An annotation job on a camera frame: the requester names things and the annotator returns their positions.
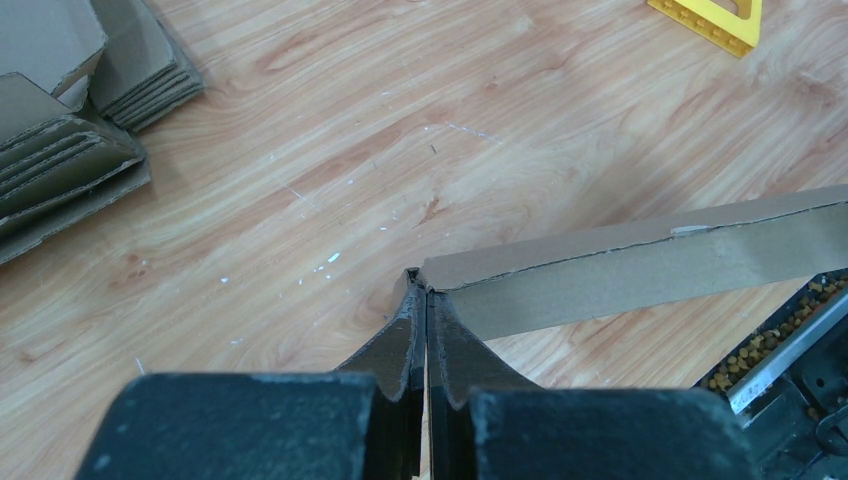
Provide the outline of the cardboard box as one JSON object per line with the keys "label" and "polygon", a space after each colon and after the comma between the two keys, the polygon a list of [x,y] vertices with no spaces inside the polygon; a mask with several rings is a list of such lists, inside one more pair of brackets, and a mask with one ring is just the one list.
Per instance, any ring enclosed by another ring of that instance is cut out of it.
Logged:
{"label": "cardboard box", "polygon": [[846,265],[836,185],[431,257],[416,276],[490,340]]}

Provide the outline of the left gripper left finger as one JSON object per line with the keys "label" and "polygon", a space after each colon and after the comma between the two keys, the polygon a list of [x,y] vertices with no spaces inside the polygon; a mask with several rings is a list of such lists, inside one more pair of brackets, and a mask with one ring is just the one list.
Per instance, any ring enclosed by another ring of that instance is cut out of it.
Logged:
{"label": "left gripper left finger", "polygon": [[410,479],[420,472],[425,289],[320,373],[161,373],[116,396],[80,479]]}

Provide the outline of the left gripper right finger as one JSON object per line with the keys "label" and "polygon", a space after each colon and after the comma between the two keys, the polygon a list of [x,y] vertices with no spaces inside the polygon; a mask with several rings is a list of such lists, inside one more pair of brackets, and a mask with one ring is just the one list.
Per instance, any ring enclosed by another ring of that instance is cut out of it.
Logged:
{"label": "left gripper right finger", "polygon": [[757,479],[730,407],[698,389],[546,389],[427,298],[435,479]]}

